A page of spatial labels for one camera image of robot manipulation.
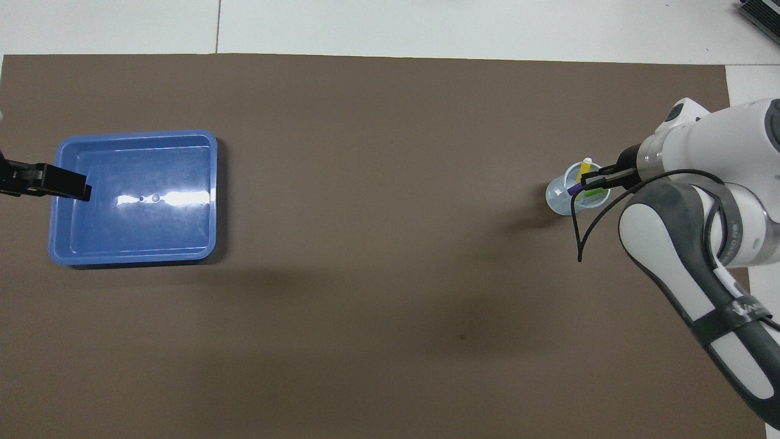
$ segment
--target transparent plastic cup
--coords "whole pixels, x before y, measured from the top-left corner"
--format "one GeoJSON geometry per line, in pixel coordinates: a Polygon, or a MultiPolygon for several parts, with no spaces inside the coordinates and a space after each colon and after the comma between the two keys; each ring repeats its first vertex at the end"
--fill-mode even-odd
{"type": "MultiPolygon", "coordinates": [[[[581,165],[582,162],[574,163],[569,166],[563,175],[554,179],[547,185],[545,197],[547,198],[547,205],[550,206],[550,209],[552,209],[553,212],[564,216],[572,214],[572,196],[569,195],[567,190],[577,183],[577,174],[580,172],[581,165]]],[[[591,171],[599,170],[600,168],[601,166],[596,163],[590,165],[591,171]]],[[[607,201],[607,198],[609,198],[609,193],[610,189],[607,189],[600,194],[591,195],[590,197],[586,197],[584,193],[580,193],[580,196],[574,202],[574,211],[579,212],[582,209],[592,209],[603,205],[604,202],[607,201]]]]}

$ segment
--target black cable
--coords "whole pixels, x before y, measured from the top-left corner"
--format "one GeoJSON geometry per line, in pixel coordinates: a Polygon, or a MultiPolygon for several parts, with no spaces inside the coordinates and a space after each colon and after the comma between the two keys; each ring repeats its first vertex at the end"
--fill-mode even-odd
{"type": "Polygon", "coordinates": [[[759,320],[766,323],[767,326],[772,328],[773,330],[780,332],[780,323],[775,322],[773,319],[770,319],[769,317],[761,317],[759,320]]]}
{"type": "Polygon", "coordinates": [[[631,194],[636,194],[641,188],[647,186],[648,184],[650,184],[650,183],[652,183],[652,182],[654,182],[656,180],[660,180],[661,178],[669,177],[671,175],[677,175],[677,174],[681,174],[681,173],[701,175],[702,177],[706,177],[706,178],[709,178],[710,180],[713,180],[715,183],[723,184],[723,180],[721,180],[720,178],[716,177],[715,175],[713,175],[713,174],[711,174],[709,172],[705,172],[705,171],[701,171],[701,170],[684,169],[684,170],[673,170],[673,171],[668,171],[668,172],[664,172],[664,173],[659,173],[658,175],[653,176],[651,178],[648,178],[647,180],[644,180],[644,181],[641,181],[641,182],[639,182],[637,184],[634,184],[628,191],[625,191],[622,194],[618,195],[618,197],[615,198],[611,203],[609,203],[607,205],[607,207],[603,208],[601,210],[601,212],[599,212],[598,215],[596,215],[596,218],[593,220],[593,222],[590,223],[590,226],[588,226],[587,230],[585,230],[585,234],[582,236],[582,240],[580,240],[580,227],[577,224],[577,214],[574,211],[574,201],[575,201],[575,198],[577,197],[577,195],[580,192],[587,191],[587,190],[590,190],[590,189],[593,189],[593,188],[596,188],[596,187],[600,187],[603,183],[605,183],[607,181],[607,179],[603,178],[603,179],[599,179],[599,180],[593,181],[593,182],[591,182],[589,184],[586,184],[586,185],[582,186],[580,189],[578,189],[574,193],[574,195],[572,195],[572,199],[571,199],[571,202],[570,202],[570,208],[571,208],[571,212],[572,212],[572,221],[574,223],[574,238],[577,241],[577,262],[582,262],[583,261],[583,251],[585,250],[585,243],[587,242],[587,239],[590,236],[590,232],[593,231],[594,227],[596,227],[596,224],[598,224],[598,222],[601,221],[601,218],[603,218],[604,215],[606,215],[607,212],[609,212],[610,209],[615,207],[615,205],[617,205],[619,202],[621,202],[625,197],[628,197],[631,194]]]}

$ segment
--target blue bin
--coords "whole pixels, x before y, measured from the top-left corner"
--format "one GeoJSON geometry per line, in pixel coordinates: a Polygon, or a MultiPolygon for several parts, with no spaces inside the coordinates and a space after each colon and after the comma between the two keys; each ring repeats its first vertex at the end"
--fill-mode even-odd
{"type": "Polygon", "coordinates": [[[192,261],[217,241],[217,141],[205,130],[65,139],[55,165],[92,198],[53,197],[48,251],[67,266],[192,261]]]}

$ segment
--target robotic arm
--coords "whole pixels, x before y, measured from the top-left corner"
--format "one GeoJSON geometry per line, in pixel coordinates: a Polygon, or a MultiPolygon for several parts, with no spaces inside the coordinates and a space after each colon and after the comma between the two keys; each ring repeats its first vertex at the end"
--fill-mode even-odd
{"type": "Polygon", "coordinates": [[[92,187],[87,177],[47,163],[33,165],[6,160],[0,152],[0,194],[20,197],[51,195],[88,202],[92,187]]]}
{"type": "Polygon", "coordinates": [[[710,114],[683,99],[641,145],[583,184],[647,183],[620,217],[629,257],[661,288],[715,365],[780,429],[780,325],[726,267],[780,261],[780,99],[710,114]]]}

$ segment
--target white tile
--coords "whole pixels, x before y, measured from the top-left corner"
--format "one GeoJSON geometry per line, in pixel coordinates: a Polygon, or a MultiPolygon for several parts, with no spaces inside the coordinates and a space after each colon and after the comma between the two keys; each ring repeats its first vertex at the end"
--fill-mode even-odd
{"type": "Polygon", "coordinates": [[[38,53],[209,53],[219,0],[2,0],[0,57],[38,53]]]}
{"type": "Polygon", "coordinates": [[[780,66],[726,66],[731,105],[780,98],[780,66]]]}
{"type": "Polygon", "coordinates": [[[780,439],[780,430],[775,430],[767,425],[767,439],[780,439]]]}
{"type": "Polygon", "coordinates": [[[779,64],[733,0],[222,0],[220,52],[779,64]]]}

